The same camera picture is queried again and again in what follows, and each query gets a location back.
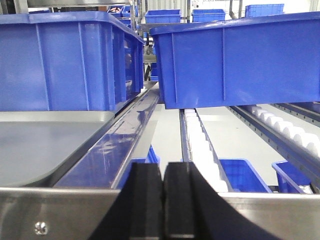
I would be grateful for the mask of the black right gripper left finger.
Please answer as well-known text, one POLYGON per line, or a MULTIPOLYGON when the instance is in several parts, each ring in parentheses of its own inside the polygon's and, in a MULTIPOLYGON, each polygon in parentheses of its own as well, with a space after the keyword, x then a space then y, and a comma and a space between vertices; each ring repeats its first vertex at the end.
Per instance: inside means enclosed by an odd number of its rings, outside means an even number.
POLYGON ((155 163, 133 163, 90 240, 161 240, 162 178, 155 163))

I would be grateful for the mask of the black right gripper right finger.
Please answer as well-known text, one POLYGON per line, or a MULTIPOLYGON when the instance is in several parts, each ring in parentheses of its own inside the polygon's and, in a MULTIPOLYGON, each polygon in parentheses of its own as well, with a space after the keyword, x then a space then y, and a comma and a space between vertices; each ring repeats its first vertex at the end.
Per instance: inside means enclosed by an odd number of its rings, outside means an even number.
POLYGON ((167 240, 275 240, 235 210, 191 162, 170 162, 164 175, 167 240))

